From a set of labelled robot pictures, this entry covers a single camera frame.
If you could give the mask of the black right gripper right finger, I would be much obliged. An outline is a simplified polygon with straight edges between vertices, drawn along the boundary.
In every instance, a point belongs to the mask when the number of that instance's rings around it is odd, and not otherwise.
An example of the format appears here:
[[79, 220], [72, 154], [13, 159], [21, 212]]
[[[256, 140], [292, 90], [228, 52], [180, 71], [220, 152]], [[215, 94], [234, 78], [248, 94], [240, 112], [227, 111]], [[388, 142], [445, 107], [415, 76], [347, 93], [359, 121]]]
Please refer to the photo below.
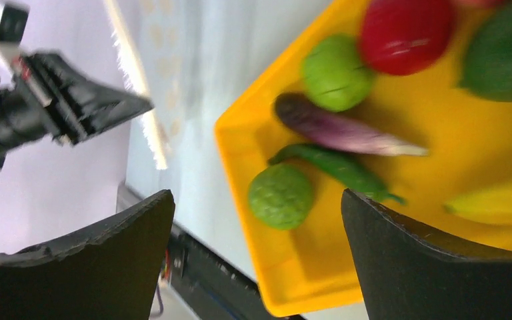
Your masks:
[[341, 214], [370, 319], [512, 319], [512, 251], [346, 189]]

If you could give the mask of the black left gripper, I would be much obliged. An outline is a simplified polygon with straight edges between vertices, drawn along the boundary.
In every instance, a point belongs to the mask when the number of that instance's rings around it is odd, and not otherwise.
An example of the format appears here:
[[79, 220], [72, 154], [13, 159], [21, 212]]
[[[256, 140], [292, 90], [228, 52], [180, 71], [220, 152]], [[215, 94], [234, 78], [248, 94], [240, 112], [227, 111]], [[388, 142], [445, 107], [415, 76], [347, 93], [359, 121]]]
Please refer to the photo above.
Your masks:
[[16, 56], [13, 84], [0, 87], [0, 170], [24, 144], [52, 135], [76, 145], [153, 109], [150, 99], [89, 79], [56, 52]]

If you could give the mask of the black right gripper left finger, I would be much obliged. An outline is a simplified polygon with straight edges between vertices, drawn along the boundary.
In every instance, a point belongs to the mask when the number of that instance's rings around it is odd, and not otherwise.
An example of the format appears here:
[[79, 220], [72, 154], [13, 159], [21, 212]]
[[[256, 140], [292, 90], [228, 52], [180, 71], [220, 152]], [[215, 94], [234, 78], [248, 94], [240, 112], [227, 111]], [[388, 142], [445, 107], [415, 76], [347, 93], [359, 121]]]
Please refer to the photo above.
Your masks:
[[174, 212], [162, 190], [72, 233], [0, 253], [0, 319], [148, 319]]

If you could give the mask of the green chili pepper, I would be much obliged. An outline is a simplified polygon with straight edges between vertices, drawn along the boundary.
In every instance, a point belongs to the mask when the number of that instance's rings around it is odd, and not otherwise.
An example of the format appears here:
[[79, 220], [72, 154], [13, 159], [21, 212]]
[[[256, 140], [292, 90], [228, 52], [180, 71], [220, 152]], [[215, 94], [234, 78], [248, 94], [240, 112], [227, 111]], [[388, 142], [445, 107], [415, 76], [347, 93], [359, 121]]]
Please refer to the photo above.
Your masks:
[[392, 199], [401, 205], [407, 203], [403, 197], [391, 193], [378, 175], [366, 168], [350, 153], [312, 143], [294, 143], [281, 148], [267, 162], [275, 165], [292, 158], [310, 163], [346, 188], [360, 192], [376, 202]]

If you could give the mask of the bumpy green custard apple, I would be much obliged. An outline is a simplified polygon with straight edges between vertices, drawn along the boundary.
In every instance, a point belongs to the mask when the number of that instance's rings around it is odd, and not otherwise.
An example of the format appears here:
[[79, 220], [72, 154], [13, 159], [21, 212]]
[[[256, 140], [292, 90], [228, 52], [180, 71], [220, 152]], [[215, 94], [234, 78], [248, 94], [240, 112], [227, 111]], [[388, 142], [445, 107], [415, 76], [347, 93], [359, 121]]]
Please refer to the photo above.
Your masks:
[[308, 217], [314, 201], [315, 190], [311, 180], [290, 164], [271, 165], [249, 184], [251, 212], [274, 229], [298, 228]]

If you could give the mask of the purple eggplant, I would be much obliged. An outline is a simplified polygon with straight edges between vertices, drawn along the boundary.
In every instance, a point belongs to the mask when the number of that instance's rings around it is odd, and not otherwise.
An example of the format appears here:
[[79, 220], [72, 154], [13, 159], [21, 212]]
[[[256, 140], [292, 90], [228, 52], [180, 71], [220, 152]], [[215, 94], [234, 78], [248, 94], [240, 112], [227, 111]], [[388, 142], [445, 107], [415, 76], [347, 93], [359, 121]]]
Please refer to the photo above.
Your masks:
[[324, 110], [302, 93], [282, 93], [274, 102], [277, 118], [290, 130], [324, 147], [381, 156], [428, 156], [429, 150], [358, 120]]

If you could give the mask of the light green cabbage ball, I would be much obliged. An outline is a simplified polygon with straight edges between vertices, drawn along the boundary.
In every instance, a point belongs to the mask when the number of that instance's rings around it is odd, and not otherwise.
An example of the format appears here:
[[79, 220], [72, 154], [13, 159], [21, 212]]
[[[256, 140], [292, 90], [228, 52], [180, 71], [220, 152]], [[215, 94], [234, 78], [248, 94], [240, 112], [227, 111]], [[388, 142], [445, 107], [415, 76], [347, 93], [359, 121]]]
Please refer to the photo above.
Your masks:
[[308, 98], [337, 113], [364, 101], [375, 80], [361, 60], [356, 39], [343, 33], [324, 38], [306, 54], [301, 76]]

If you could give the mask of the red apple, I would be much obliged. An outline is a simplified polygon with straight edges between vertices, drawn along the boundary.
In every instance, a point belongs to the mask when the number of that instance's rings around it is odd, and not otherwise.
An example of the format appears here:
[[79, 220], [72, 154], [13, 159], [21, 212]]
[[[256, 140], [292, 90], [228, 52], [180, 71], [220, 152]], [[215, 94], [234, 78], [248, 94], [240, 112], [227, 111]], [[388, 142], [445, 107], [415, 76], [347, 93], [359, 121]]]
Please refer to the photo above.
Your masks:
[[360, 27], [359, 53], [378, 72], [418, 73], [446, 52], [455, 20], [450, 1], [370, 1]]

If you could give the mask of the clear zip top bag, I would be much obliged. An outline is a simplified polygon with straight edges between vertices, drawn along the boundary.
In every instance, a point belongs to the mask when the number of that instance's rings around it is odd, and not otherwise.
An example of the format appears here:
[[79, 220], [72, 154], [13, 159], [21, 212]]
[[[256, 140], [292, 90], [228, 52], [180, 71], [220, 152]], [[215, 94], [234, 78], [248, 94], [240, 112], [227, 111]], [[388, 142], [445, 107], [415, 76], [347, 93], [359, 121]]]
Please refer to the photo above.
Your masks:
[[150, 100], [138, 117], [153, 167], [165, 170], [184, 139], [209, 136], [207, 18], [213, 1], [104, 1], [125, 89]]

